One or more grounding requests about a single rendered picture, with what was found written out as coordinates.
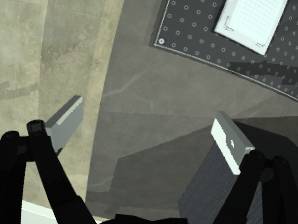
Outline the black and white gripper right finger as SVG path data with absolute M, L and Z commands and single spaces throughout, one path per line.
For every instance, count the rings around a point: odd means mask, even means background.
M 298 190 L 289 162 L 278 155 L 267 159 L 254 150 L 225 111 L 217 111 L 211 133 L 233 174 L 239 174 L 212 224 L 246 224 L 258 182 L 263 224 L 298 224 Z

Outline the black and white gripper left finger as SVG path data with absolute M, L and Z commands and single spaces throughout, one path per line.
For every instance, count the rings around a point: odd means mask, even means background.
M 58 224 L 97 224 L 82 198 L 77 196 L 58 159 L 82 120 L 82 96 L 74 95 L 46 123 L 43 120 L 28 122 L 29 136 L 20 136 L 18 131 L 2 135 L 0 224 L 21 224 L 27 162 L 36 162 Z

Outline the white well plate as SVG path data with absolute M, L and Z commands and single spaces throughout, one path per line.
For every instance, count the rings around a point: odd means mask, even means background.
M 227 27 L 263 45 L 268 39 L 282 3 L 283 0 L 238 0 Z

